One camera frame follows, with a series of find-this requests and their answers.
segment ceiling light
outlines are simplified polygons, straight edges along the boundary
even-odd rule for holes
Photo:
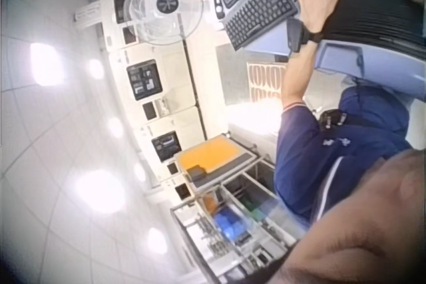
[[[151,251],[157,254],[165,254],[167,252],[167,242],[160,230],[151,228],[148,231],[148,246]]]
[[[104,67],[102,63],[97,59],[92,59],[89,61],[89,70],[93,78],[100,80],[104,78]]]
[[[100,213],[114,213],[124,206],[124,189],[109,172],[93,171],[77,181],[77,192],[92,208]]]
[[[65,74],[55,48],[43,43],[32,43],[30,51],[36,83],[41,86],[56,86],[63,83]]]
[[[140,163],[136,163],[133,167],[134,175],[142,182],[145,182],[146,180],[146,173],[144,168]]]
[[[122,127],[121,121],[118,118],[109,119],[108,129],[111,131],[111,134],[116,138],[121,138],[124,134],[124,128]]]

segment blue object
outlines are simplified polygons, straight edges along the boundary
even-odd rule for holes
[[[290,213],[306,228],[322,202],[321,214],[348,197],[378,159],[386,160],[411,148],[405,140],[409,113],[386,90],[373,86],[348,88],[342,93],[339,107],[364,117],[375,127],[344,124],[321,132],[303,104],[282,114],[275,188]],[[321,187],[338,159],[325,199],[318,201],[324,197]]]
[[[230,240],[236,241],[247,231],[246,224],[229,207],[221,209],[213,217],[223,234]]]

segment white fan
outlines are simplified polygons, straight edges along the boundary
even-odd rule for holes
[[[202,0],[125,0],[124,18],[139,39],[170,45],[187,38],[202,18]]]

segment watch strap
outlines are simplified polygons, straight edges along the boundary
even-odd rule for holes
[[[320,43],[320,41],[323,39],[322,33],[311,33],[309,32],[309,38],[308,40],[313,41],[315,43]]]

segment orange panel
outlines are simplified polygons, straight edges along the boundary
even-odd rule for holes
[[[181,153],[178,155],[178,162],[185,171],[200,166],[210,173],[232,161],[239,153],[240,149],[225,136],[217,136]]]

